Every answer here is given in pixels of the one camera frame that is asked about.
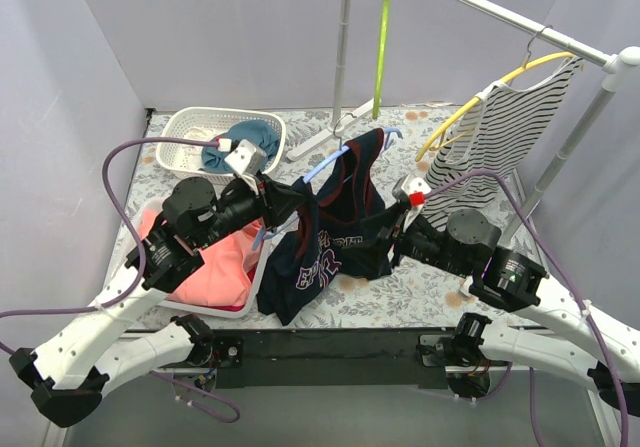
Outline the navy tank top red trim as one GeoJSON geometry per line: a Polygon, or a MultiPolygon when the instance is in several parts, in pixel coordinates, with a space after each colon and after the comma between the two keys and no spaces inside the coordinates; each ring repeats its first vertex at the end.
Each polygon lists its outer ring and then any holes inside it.
{"type": "Polygon", "coordinates": [[[377,236],[362,221],[385,210],[371,179],[384,143],[380,128],[346,142],[318,192],[302,177],[292,184],[305,202],[297,210],[297,229],[282,237],[266,261],[256,296],[260,313],[274,314],[286,326],[337,275],[375,280],[391,273],[387,255],[367,266],[344,254],[377,236]]]}

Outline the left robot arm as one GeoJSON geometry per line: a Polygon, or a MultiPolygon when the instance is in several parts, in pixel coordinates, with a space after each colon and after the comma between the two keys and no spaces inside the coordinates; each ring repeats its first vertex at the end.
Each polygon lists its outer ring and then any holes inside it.
{"type": "Polygon", "coordinates": [[[305,200],[300,190],[262,174],[236,178],[221,194],[201,177],[180,181],[94,302],[49,341],[11,354],[10,365],[30,388],[37,410],[55,425],[70,427],[108,393],[150,371],[182,362],[208,364],[215,335],[194,314],[135,341],[119,339],[203,266],[203,249],[254,221],[279,227],[305,200]]]}

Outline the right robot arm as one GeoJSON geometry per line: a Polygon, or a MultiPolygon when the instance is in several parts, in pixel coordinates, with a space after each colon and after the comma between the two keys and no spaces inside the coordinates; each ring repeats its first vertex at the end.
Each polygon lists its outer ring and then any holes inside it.
{"type": "Polygon", "coordinates": [[[469,279],[469,292],[498,310],[552,331],[547,337],[464,314],[454,334],[430,348],[457,365],[505,361],[540,369],[595,392],[609,406],[639,414],[639,332],[596,307],[578,303],[538,263],[498,244],[501,231],[480,212],[459,210],[436,230],[402,203],[364,220],[372,239],[356,256],[377,267],[391,255],[469,279]]]}

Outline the blue hanger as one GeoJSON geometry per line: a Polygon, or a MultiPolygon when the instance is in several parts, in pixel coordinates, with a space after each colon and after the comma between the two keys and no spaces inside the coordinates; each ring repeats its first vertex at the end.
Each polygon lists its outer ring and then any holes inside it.
{"type": "MultiPolygon", "coordinates": [[[[384,127],[383,132],[385,134],[385,140],[383,144],[382,151],[388,150],[394,143],[394,139],[392,138],[395,135],[398,139],[403,138],[403,133],[398,127],[384,127]]],[[[342,144],[339,149],[326,157],[323,161],[321,161],[318,165],[316,165],[313,169],[311,169],[304,177],[303,181],[305,184],[309,184],[311,180],[318,175],[322,170],[326,167],[334,163],[339,157],[344,155],[350,148],[346,144],[342,144]]],[[[258,231],[258,234],[254,238],[251,250],[256,251],[259,244],[264,240],[270,240],[275,237],[280,232],[285,231],[291,223],[295,220],[294,214],[290,216],[288,220],[285,221],[283,225],[277,227],[275,229],[266,229],[265,227],[261,227],[258,231]]]]}

